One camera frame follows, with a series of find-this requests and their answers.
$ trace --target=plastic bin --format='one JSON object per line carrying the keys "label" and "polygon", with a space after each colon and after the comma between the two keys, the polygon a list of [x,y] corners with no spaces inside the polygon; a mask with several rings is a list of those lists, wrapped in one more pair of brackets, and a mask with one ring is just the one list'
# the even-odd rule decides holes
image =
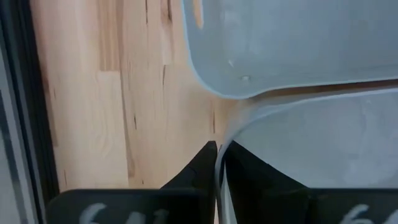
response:
{"label": "plastic bin", "polygon": [[[225,169],[231,144],[253,154],[251,161],[239,161],[239,166],[260,160],[290,177],[293,185],[298,182],[311,189],[398,188],[398,88],[255,99],[242,102],[241,108],[230,119],[216,161],[222,223],[236,223],[236,204],[232,205]],[[260,179],[273,179],[272,172],[276,172],[256,174],[258,167],[247,169],[246,176]],[[252,186],[255,181],[242,184]]]}
{"label": "plastic bin", "polygon": [[398,1],[201,1],[199,28],[182,0],[190,62],[222,97],[398,78]]}

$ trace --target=white number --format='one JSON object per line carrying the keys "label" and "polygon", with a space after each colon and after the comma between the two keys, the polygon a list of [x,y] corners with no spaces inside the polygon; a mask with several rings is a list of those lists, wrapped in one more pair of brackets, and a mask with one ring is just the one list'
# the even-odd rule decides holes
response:
{"label": "white number", "polygon": [[[344,216],[340,224],[374,224],[372,220],[365,218],[356,218],[359,214],[367,212],[369,205],[360,204],[353,207],[347,215]],[[397,224],[398,223],[398,210],[389,216],[384,224]]]}
{"label": "white number", "polygon": [[[79,218],[79,224],[97,224],[93,220],[97,214],[106,208],[103,203],[95,203],[84,209]],[[160,209],[154,212],[154,224],[166,224],[169,211]],[[145,224],[146,216],[140,212],[131,212],[126,224]]]}

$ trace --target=stacked plastic bins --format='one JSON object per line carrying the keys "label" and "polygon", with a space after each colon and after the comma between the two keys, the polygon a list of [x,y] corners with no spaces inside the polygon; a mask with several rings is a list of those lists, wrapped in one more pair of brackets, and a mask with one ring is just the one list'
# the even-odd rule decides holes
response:
{"label": "stacked plastic bins", "polygon": [[[192,2],[183,13],[195,75],[245,99],[216,162],[221,222],[316,223],[320,198],[345,195],[321,223],[398,223],[396,204],[369,215],[398,188],[398,1],[202,0],[201,28]],[[257,96],[343,83],[363,84]]]}

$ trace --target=curved plastic edge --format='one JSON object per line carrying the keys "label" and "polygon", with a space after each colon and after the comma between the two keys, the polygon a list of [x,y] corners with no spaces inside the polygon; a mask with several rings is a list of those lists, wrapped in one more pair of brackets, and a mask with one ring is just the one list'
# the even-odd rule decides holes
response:
{"label": "curved plastic edge", "polygon": [[293,107],[304,105],[307,103],[312,103],[316,101],[332,100],[338,98],[347,97],[358,97],[366,95],[378,95],[386,93],[397,93],[398,86],[391,86],[390,88],[367,88],[364,90],[341,90],[341,91],[331,91],[326,93],[314,93],[314,94],[303,94],[299,96],[283,96],[273,100],[262,98],[250,102],[250,105],[237,111],[234,118],[230,119],[228,130],[226,132],[226,141],[221,146],[218,157],[215,163],[215,188],[216,188],[216,199],[220,204],[218,205],[218,216],[219,222],[223,224],[234,224],[228,217],[230,216],[229,211],[223,211],[224,208],[233,208],[229,199],[228,185],[223,186],[220,180],[221,173],[225,172],[223,158],[228,146],[231,144],[233,139],[238,136],[244,129],[272,114],[291,109]]}
{"label": "curved plastic edge", "polygon": [[[215,95],[218,95],[222,98],[227,98],[227,99],[232,99],[232,100],[243,100],[243,99],[248,99],[248,98],[260,95],[261,93],[265,93],[265,92],[272,91],[272,90],[281,90],[281,89],[285,89],[285,88],[297,88],[297,87],[319,86],[319,85],[338,85],[338,84],[347,84],[347,83],[364,83],[364,82],[374,82],[374,81],[383,81],[383,80],[393,80],[395,78],[398,78],[398,76],[396,75],[396,76],[391,76],[391,77],[364,78],[364,79],[354,79],[354,80],[339,81],[339,82],[328,81],[328,82],[314,82],[314,83],[298,84],[298,85],[281,85],[281,86],[273,86],[270,88],[261,88],[256,91],[253,91],[252,93],[245,93],[242,95],[231,95],[231,94],[222,93],[222,92],[217,91],[216,89],[212,88],[210,83],[206,82],[206,80],[204,80],[202,78],[202,76],[198,74],[198,71],[196,70],[193,60],[192,60],[192,54],[191,54],[190,42],[189,42],[189,34],[188,34],[188,29],[187,29],[187,26],[188,26],[187,18],[192,17],[193,19],[195,19],[195,16],[193,15],[192,1],[193,0],[181,0],[181,3],[182,3],[181,10],[182,10],[182,19],[183,19],[183,21],[182,21],[183,35],[184,35],[184,39],[185,39],[185,46],[188,50],[187,62],[188,62],[188,65],[192,68],[192,72],[193,72],[194,76],[196,77],[196,79],[201,84],[201,86],[203,86],[205,90],[207,90]],[[205,25],[206,19],[204,18],[203,10],[204,9],[202,6],[201,7],[201,14],[202,14],[201,19],[202,19],[203,28],[204,28],[206,26]]]}

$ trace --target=light wood grain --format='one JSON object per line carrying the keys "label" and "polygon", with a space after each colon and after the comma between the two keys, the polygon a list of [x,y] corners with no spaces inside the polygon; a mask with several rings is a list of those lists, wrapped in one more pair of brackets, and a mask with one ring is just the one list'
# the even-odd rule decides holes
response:
{"label": "light wood grain", "polygon": [[61,190],[157,188],[234,101],[187,65],[180,0],[31,0]]}

